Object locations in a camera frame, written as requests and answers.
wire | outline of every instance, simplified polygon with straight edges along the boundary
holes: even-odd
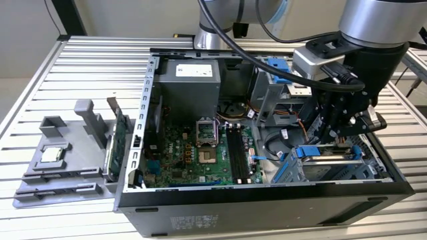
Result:
[[[284,40],[284,39],[278,38],[270,32],[269,28],[266,27],[265,21],[262,19],[262,13],[261,13],[261,0],[255,0],[255,11],[257,11],[258,22],[259,22],[259,25],[261,25],[262,29],[265,30],[265,32],[269,35],[269,37],[271,37],[271,39],[275,40],[278,43],[294,44],[294,43],[300,43],[300,42],[304,42],[304,41],[308,41],[308,40],[313,40],[313,39],[317,39],[317,38],[326,37],[326,36],[337,34],[337,31],[332,31],[332,32],[321,33],[321,34],[314,35],[314,36],[306,36],[306,37],[302,37],[302,38],[298,38],[298,39],[293,39],[293,40]]]
[[[57,22],[55,22],[55,20],[54,20],[54,17],[53,17],[51,11],[50,11],[50,7],[49,7],[47,0],[45,0],[45,5],[46,5],[46,10],[47,10],[49,16],[51,17],[53,23],[55,24],[58,33],[59,33],[59,35],[62,35],[61,28],[59,28],[59,26],[57,25]]]
[[[246,59],[249,62],[251,62],[258,68],[265,70],[267,73],[270,73],[281,78],[285,78],[294,83],[298,83],[301,85],[312,87],[314,89],[321,89],[321,90],[332,91],[332,92],[352,93],[352,92],[361,91],[366,87],[366,85],[364,84],[362,81],[358,81],[360,83],[353,84],[353,85],[345,85],[345,84],[338,85],[336,83],[314,81],[314,80],[310,80],[310,79],[304,78],[301,76],[297,76],[289,72],[285,72],[285,71],[280,70],[278,68],[270,66],[269,64],[266,64],[261,60],[258,60],[253,55],[250,55],[247,53],[247,51],[243,50],[243,48],[235,43],[235,41],[225,33],[222,27],[219,26],[219,24],[214,20],[214,17],[213,17],[210,10],[209,10],[209,6],[207,6],[206,1],[198,0],[198,2],[201,5],[201,10],[206,16],[206,19],[207,19],[209,23],[211,24],[211,26],[213,26],[215,32],[218,33],[219,37],[222,38],[222,40],[227,43],[227,45],[233,48],[233,50],[241,55],[241,57],[243,59]]]
[[[408,66],[406,69],[404,70],[400,78],[398,78],[398,81],[396,81],[396,84],[394,84],[396,86],[398,85],[398,83],[400,83],[400,81],[401,81],[401,78],[404,77],[404,75],[406,74],[406,72],[408,72],[409,69],[410,69],[410,67]]]
[[[301,125],[302,131],[305,132],[306,141],[309,141],[308,131],[306,131],[305,125],[304,125],[304,123],[302,123],[302,120],[298,119],[298,123],[300,123],[300,125]]]
[[[409,90],[408,95],[406,95],[408,98],[412,96],[414,89],[416,89],[416,88],[412,88],[412,89]]]
[[[225,119],[226,121],[230,121],[230,122],[233,122],[233,121],[241,121],[241,120],[245,120],[245,119],[246,119],[246,118],[229,118],[229,117],[221,115],[219,113],[217,113],[217,115],[218,115],[222,119]]]

workbench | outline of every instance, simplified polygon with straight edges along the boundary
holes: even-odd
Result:
[[[269,52],[293,52],[302,46],[302,43],[281,44],[255,39],[238,43],[246,50]],[[65,121],[81,120],[74,112],[77,100],[93,99],[95,113],[105,119],[114,119],[106,98],[117,96],[125,114],[137,118],[150,48],[191,49],[193,40],[77,36],[57,42],[0,125],[0,239],[143,238],[126,216],[113,212],[113,198],[15,209],[13,197],[41,141],[39,125],[45,116],[61,116]],[[410,51],[406,60],[409,58],[418,61],[420,73],[427,74],[426,52]],[[393,83],[381,92],[376,109],[389,123],[377,135],[417,191],[414,196],[350,226],[181,239],[427,239],[427,120]]]

ram slot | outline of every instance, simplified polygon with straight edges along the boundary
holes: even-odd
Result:
[[[227,144],[233,180],[237,184],[247,184],[250,179],[250,171],[247,164],[247,155],[245,151],[245,143],[242,140],[242,133],[239,128],[227,129]]]

white label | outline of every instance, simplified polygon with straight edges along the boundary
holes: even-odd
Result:
[[[209,229],[215,228],[219,215],[171,216],[173,229]]]
[[[210,64],[179,64],[177,77],[213,77],[213,65]]]
[[[284,139],[289,139],[290,138],[289,137],[289,130],[288,129],[282,129],[281,132],[282,132]]]
[[[255,115],[255,111],[251,109],[247,113],[247,117],[251,119],[254,118],[254,115]]]
[[[277,155],[278,155],[280,158],[282,158],[282,156],[284,156],[284,151],[280,151],[280,152],[277,153]]]

motherboard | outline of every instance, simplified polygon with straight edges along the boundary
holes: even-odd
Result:
[[[166,127],[165,149],[149,154],[145,183],[150,188],[263,183],[261,164],[251,158],[257,154],[251,128],[213,126],[202,122],[197,127]],[[199,139],[214,138],[217,142],[201,145]]]

